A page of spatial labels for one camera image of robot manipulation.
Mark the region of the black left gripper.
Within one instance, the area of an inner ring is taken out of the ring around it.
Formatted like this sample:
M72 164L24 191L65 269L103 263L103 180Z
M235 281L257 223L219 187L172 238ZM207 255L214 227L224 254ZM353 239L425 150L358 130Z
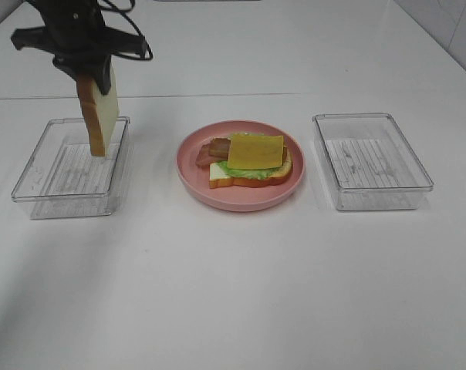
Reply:
M128 16L131 7L38 7L43 26L16 29L11 41L17 50L39 49L54 55L52 64L74 81L84 72L105 96L112 87L111 56L145 61L147 40ZM133 27L128 33L106 25L104 12L122 16Z

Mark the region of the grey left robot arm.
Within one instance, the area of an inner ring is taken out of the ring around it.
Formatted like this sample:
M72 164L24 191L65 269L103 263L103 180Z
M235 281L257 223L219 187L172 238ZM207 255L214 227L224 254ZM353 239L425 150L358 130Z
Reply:
M52 64L73 80L88 79L107 95L112 87L113 56L150 61L153 53L145 36L129 17L136 5L120 8L112 1L30 1L43 26L16 29L11 41L17 50L38 49L53 55ZM103 13L122 16L133 28L129 33L106 25Z

